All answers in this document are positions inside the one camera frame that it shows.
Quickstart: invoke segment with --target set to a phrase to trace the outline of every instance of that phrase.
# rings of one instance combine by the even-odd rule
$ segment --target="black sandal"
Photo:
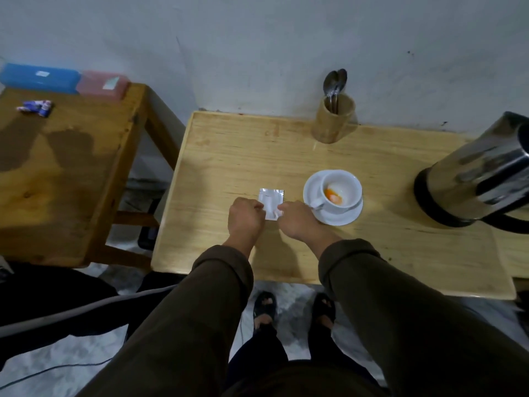
[[[323,300],[329,301],[331,306],[329,307],[323,302]],[[334,320],[336,319],[336,305],[327,294],[318,293],[318,295],[316,295],[316,299],[314,300],[314,305],[312,305],[312,322],[314,323],[316,319],[323,315],[327,316],[331,322],[334,323]]]
[[[268,300],[268,298],[272,299],[271,304],[263,304],[264,300]],[[268,291],[263,291],[261,294],[257,296],[257,299],[255,300],[255,304],[253,306],[253,318],[255,319],[258,316],[261,316],[262,314],[267,314],[269,317],[272,318],[272,323],[274,323],[274,320],[276,319],[276,311],[277,311],[277,301],[274,294],[269,293]],[[255,328],[255,325],[253,326],[253,333],[257,332],[259,328]]]

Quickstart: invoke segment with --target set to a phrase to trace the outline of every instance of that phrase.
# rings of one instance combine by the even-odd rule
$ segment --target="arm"
[[[230,237],[209,248],[78,397],[220,395],[253,287],[248,256],[264,225],[256,200],[230,208]]]
[[[529,353],[522,347],[388,264],[367,241],[341,240],[312,221],[308,207],[295,202],[282,209],[281,230],[319,258],[322,284],[340,301],[393,395],[527,393]]]

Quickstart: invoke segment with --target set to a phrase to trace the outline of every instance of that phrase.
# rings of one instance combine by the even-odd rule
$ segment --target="label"
[[[102,86],[103,90],[114,90],[119,79],[119,77],[108,79]]]

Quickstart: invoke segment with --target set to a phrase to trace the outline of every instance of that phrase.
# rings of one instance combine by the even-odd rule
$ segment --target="electric kettle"
[[[415,199],[440,224],[476,220],[529,234],[529,221],[506,215],[529,204],[529,118],[506,112],[478,139],[415,178]]]

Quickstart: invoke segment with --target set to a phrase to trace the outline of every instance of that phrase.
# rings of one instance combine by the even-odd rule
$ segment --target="spoon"
[[[347,71],[341,68],[340,70],[338,70],[338,83],[337,83],[338,88],[336,92],[336,103],[335,103],[336,111],[334,112],[334,114],[338,114],[338,95],[346,87],[346,83],[347,83]]]
[[[327,74],[325,80],[323,81],[323,93],[325,93],[327,96],[329,101],[329,110],[331,110],[331,113],[334,111],[332,105],[332,96],[338,84],[338,79],[338,73],[336,71],[331,71]]]

